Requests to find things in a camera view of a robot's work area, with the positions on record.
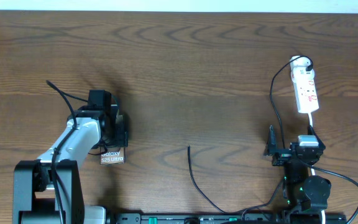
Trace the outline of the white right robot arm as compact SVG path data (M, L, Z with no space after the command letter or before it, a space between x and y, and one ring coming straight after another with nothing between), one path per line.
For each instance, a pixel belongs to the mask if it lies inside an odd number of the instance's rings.
M321 212L328 207L331 182L309 174L309 168L319 161L325 149L312 126L308 126L307 135L299 135L298 140L286 149L278 147L273 127L269 127L264 155L271 156L272 165L284 170L283 194L289 203L280 212L284 222L322 222Z

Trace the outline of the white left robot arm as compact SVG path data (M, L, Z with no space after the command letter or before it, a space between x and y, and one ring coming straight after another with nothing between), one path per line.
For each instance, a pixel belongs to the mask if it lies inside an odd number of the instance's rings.
M105 156L128 145L124 117L115 97L91 90L73 110L61 136L45 153L14 169L13 223L111 223L103 206L86 206L79 168L94 149Z

